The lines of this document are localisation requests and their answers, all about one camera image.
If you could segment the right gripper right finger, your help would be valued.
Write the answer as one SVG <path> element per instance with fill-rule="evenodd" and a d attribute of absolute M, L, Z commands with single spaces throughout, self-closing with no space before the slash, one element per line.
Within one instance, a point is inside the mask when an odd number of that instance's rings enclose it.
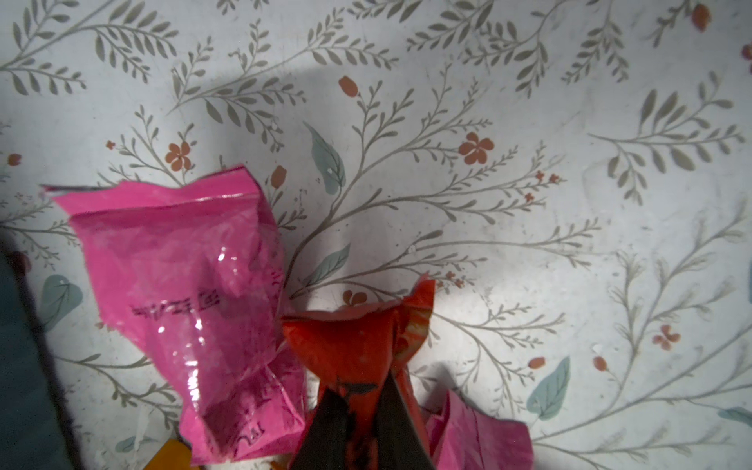
<path fill-rule="evenodd" d="M 376 410 L 375 438 L 380 470 L 435 469 L 391 373 L 387 376 Z"/>

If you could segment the pink tea bag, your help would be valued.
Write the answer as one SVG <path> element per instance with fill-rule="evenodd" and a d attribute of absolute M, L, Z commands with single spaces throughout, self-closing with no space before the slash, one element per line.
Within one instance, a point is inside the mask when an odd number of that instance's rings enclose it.
<path fill-rule="evenodd" d="M 80 239 L 103 322 L 182 401 L 197 464 L 295 450 L 306 378 L 280 317 L 285 255 L 262 188 L 239 166 L 181 188 L 50 188 Z"/>
<path fill-rule="evenodd" d="M 449 391 L 442 411 L 429 417 L 430 456 L 438 470 L 531 470 L 534 451 L 528 426 L 499 420 Z"/>

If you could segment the teal plastic storage box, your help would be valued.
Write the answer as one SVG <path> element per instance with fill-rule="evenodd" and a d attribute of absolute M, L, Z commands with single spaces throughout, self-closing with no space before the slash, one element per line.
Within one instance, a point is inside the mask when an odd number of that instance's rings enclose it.
<path fill-rule="evenodd" d="M 15 271 L 1 258 L 1 467 L 72 469 Z"/>

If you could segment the yellow tea bag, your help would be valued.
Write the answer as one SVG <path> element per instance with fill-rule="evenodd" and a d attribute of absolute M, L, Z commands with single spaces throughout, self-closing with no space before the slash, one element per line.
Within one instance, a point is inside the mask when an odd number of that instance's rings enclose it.
<path fill-rule="evenodd" d="M 151 458 L 144 470 L 200 470 L 200 467 L 192 464 L 192 452 L 189 446 L 170 439 Z"/>

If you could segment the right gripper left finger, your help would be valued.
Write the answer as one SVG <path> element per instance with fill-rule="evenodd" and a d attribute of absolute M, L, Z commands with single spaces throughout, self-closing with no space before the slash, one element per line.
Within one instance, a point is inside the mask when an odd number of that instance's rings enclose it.
<path fill-rule="evenodd" d="M 348 446 L 352 393 L 327 388 L 320 398 L 290 462 L 292 470 L 350 469 Z"/>

